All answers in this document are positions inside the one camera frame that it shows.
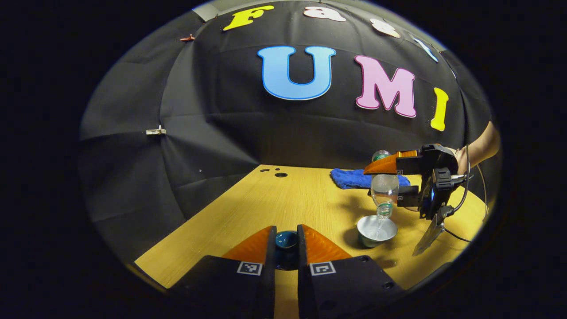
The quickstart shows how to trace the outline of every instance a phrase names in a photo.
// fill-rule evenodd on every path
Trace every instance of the table surface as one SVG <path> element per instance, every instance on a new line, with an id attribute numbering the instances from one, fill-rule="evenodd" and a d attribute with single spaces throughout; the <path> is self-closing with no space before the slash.
<path id="1" fill-rule="evenodd" d="M 203 256 L 222 256 L 260 229 L 275 225 L 277 231 L 296 230 L 306 224 L 353 257 L 369 255 L 402 288 L 408 289 L 439 266 L 453 261 L 468 245 L 447 232 L 441 233 L 421 255 L 413 250 L 430 221 L 418 213 L 394 206 L 391 220 L 398 233 L 372 249 L 358 244 L 357 221 L 376 214 L 368 189 L 338 188 L 331 169 L 260 165 L 201 212 L 140 256 L 135 263 L 166 288 L 175 284 Z M 286 173 L 276 177 L 275 173 Z M 406 176 L 421 187 L 419 175 Z M 449 205 L 456 207 L 464 188 L 458 187 Z M 445 220 L 456 235 L 473 239 L 481 228 L 485 205 L 469 192 L 461 207 Z M 275 318 L 298 318 L 298 273 L 276 270 Z"/>

